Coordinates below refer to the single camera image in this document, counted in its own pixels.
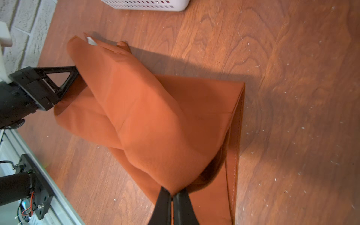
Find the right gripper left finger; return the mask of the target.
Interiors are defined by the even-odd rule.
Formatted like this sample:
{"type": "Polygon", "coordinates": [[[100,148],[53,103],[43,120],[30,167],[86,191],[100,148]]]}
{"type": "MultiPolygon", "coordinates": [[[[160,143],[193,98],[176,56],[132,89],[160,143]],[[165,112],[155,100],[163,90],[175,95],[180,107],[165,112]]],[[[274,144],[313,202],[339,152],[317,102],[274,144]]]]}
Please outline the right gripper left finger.
{"type": "Polygon", "coordinates": [[[171,225],[171,223],[172,196],[164,187],[161,187],[148,225],[171,225]]]}

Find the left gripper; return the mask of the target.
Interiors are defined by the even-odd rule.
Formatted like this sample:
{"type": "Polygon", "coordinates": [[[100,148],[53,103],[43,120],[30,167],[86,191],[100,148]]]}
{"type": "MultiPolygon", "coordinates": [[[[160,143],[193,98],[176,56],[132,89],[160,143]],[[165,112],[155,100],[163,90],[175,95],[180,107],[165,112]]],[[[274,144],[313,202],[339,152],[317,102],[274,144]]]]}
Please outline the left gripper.
{"type": "Polygon", "coordinates": [[[1,81],[1,129],[18,128],[24,124],[24,117],[37,109],[53,108],[79,75],[75,66],[26,67],[9,75],[14,83],[1,81]],[[48,75],[61,73],[69,76],[57,86],[48,75]]]}

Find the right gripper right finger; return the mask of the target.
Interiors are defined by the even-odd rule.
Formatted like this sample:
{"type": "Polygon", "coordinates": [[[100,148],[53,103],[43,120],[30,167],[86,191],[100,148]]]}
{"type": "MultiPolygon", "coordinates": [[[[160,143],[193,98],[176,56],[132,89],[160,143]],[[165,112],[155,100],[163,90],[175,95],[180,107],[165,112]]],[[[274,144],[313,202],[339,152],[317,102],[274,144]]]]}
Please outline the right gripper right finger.
{"type": "Polygon", "coordinates": [[[172,197],[174,225],[200,225],[186,188],[172,197]]]}

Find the orange skirt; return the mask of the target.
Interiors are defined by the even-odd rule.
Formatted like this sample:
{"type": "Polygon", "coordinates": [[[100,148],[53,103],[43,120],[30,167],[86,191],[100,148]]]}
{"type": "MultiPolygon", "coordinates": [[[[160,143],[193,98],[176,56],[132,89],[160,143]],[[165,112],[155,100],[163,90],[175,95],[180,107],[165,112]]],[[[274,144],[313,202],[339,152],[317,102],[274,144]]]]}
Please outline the orange skirt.
{"type": "Polygon", "coordinates": [[[153,203],[185,188],[201,225],[234,224],[245,83],[155,75],[127,43],[91,36],[67,52],[80,76],[57,123],[106,146],[153,203]]]}

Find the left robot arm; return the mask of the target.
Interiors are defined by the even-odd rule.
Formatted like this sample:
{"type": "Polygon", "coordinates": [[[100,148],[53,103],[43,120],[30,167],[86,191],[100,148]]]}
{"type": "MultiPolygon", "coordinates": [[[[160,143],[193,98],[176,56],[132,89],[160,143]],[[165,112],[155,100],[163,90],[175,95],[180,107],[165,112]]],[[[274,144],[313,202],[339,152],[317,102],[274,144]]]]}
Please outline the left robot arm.
{"type": "MultiPolygon", "coordinates": [[[[17,129],[29,114],[52,109],[78,76],[75,66],[26,67],[10,74],[10,83],[1,82],[1,129],[17,129]]],[[[26,173],[1,177],[1,205],[26,198],[32,187],[26,173]]]]}

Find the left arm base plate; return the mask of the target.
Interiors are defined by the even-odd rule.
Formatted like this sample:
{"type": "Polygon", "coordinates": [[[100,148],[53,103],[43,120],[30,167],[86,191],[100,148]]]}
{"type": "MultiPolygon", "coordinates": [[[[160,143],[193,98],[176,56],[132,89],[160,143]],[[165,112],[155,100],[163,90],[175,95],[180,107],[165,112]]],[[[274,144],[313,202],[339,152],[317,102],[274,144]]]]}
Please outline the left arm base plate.
{"type": "Polygon", "coordinates": [[[25,204],[21,207],[21,215],[44,219],[50,209],[54,191],[28,154],[20,156],[15,175],[18,177],[16,187],[21,191],[19,200],[25,204]]]}

